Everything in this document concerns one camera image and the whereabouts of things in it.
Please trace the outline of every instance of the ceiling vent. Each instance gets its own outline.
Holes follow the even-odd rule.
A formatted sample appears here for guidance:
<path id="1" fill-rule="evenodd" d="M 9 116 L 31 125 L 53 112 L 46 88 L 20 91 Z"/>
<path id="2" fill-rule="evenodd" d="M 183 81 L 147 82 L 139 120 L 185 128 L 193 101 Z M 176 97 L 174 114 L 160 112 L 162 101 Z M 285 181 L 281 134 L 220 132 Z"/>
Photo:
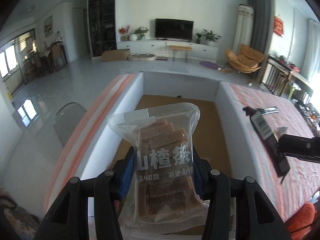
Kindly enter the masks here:
<path id="1" fill-rule="evenodd" d="M 34 10 L 36 6 L 35 5 L 30 5 L 30 6 L 27 6 L 25 7 L 24 9 L 22 9 L 19 14 L 27 14 L 27 13 L 30 13 Z"/>

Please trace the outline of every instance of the blue gripper pad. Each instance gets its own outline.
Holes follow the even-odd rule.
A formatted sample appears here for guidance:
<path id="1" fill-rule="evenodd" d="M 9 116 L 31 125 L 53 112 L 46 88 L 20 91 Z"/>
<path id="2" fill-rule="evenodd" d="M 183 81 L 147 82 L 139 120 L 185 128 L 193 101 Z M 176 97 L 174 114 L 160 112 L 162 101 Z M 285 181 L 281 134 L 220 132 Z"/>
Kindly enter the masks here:
<path id="1" fill-rule="evenodd" d="M 121 184 L 119 190 L 119 197 L 122 200 L 128 194 L 132 176 L 133 176 L 133 168 L 134 168 L 134 154 L 131 155 L 128 165 L 125 168 L 122 177 L 121 177 Z"/>
<path id="2" fill-rule="evenodd" d="M 199 167 L 195 162 L 193 163 L 193 169 L 195 172 L 195 190 L 197 195 L 199 195 L 200 198 L 203 200 L 204 191 L 202 189 L 202 176 Z"/>

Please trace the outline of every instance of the railing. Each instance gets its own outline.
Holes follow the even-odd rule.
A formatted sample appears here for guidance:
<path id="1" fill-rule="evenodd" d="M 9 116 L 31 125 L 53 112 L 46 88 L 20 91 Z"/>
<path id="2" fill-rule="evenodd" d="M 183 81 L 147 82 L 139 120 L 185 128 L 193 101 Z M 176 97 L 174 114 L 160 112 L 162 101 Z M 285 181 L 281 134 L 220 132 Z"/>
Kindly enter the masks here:
<path id="1" fill-rule="evenodd" d="M 288 81 L 290 80 L 292 71 L 284 70 L 267 62 L 266 71 L 262 78 L 262 84 L 275 96 L 282 96 Z"/>

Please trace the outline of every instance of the cardboard package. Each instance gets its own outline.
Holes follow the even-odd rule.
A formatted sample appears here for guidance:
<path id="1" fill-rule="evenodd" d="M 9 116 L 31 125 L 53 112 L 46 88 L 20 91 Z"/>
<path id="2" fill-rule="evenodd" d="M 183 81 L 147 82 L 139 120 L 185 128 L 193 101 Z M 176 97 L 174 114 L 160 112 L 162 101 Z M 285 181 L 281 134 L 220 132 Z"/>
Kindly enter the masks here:
<path id="1" fill-rule="evenodd" d="M 102 62 L 128 60 L 129 49 L 107 50 L 101 54 Z"/>

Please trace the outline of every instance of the potted plant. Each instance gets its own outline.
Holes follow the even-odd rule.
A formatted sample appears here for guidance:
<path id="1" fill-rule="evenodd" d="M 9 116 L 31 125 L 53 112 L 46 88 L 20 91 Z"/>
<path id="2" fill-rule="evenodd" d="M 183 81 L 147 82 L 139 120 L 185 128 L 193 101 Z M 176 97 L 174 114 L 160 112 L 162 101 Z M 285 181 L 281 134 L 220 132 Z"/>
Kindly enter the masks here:
<path id="1" fill-rule="evenodd" d="M 128 41 L 128 35 L 126 35 L 129 32 L 130 25 L 127 25 L 127 27 L 121 27 L 119 29 L 119 33 L 121 34 L 121 40 L 122 41 Z"/>
<path id="2" fill-rule="evenodd" d="M 149 31 L 147 27 L 139 27 L 135 30 L 134 34 L 137 34 L 139 36 L 139 40 L 145 40 L 146 39 L 146 33 Z"/>
<path id="3" fill-rule="evenodd" d="M 218 34 L 216 33 L 214 34 L 213 31 L 207 31 L 206 29 L 203 29 L 203 30 L 204 30 L 203 36 L 207 40 L 207 45 L 209 46 L 214 46 L 214 43 L 221 38 L 221 36 L 219 36 Z"/>
<path id="4" fill-rule="evenodd" d="M 197 36 L 197 44 L 200 44 L 200 42 L 201 42 L 201 37 L 202 37 L 202 34 L 200 34 L 200 33 L 196 33 L 196 36 Z"/>

